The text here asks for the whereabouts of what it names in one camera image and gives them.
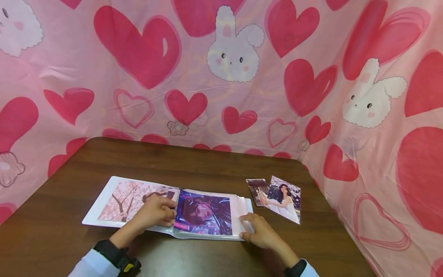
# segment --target photo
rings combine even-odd
[[[196,234],[232,235],[229,197],[181,191],[174,227]]]
[[[267,198],[269,185],[265,179],[246,179],[249,190],[254,197],[255,204],[259,207],[264,207],[265,203],[262,201],[263,198]]]
[[[300,224],[300,188],[272,176],[267,195],[261,201],[273,212]]]
[[[177,201],[180,190],[138,181],[119,182],[98,219],[118,222],[131,220],[143,204],[153,195]]]

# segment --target black wristwatch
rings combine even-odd
[[[139,260],[128,256],[129,248],[119,249],[108,239],[97,242],[94,250],[117,267],[120,270],[120,276],[135,276],[141,268]]]

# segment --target light blue sleeve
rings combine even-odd
[[[117,277],[120,271],[102,254],[91,249],[68,277]]]
[[[315,269],[306,261],[306,267],[300,277],[320,277]]]

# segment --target white dress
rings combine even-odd
[[[278,213],[278,214],[286,217],[287,219],[292,220],[293,222],[295,222],[297,224],[300,224],[299,216],[296,213],[295,208],[294,208],[294,201],[292,200],[292,197],[289,197],[289,199],[290,199],[290,202],[284,208],[274,205],[274,204],[281,205],[281,203],[279,203],[277,200],[268,199],[268,207],[273,212]]]

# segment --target pink cheek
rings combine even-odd
[[[23,31],[23,29],[24,29],[24,25],[23,25],[23,22],[21,22],[21,21],[16,21],[16,22],[14,22],[14,25],[16,26],[16,28],[19,30],[19,31]]]

